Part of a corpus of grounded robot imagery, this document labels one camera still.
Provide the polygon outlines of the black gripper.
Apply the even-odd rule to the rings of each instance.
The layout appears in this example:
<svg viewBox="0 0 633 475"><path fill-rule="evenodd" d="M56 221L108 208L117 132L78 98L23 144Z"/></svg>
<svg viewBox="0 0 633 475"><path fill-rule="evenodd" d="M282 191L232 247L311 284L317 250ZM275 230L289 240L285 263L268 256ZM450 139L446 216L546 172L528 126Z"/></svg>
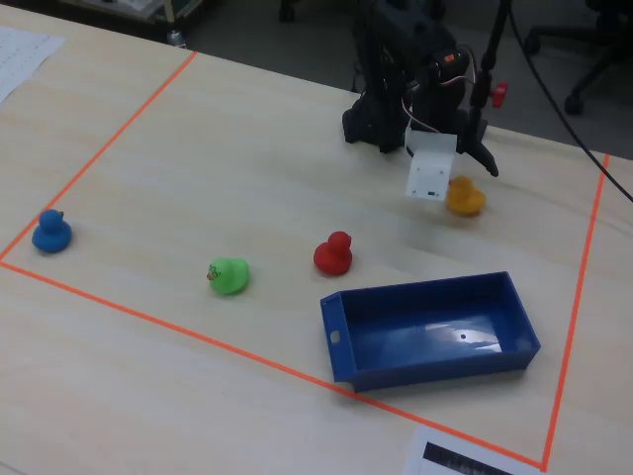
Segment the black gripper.
<svg viewBox="0 0 633 475"><path fill-rule="evenodd" d="M413 94L413 115L424 126L417 130L437 131L459 137L465 127L467 113L460 109L469 82L467 69L470 57L459 48L450 48L430 57L419 71L419 88ZM498 168L492 153L483 144L486 126L477 126L462 136L462 152L469 154L492 176Z"/></svg>

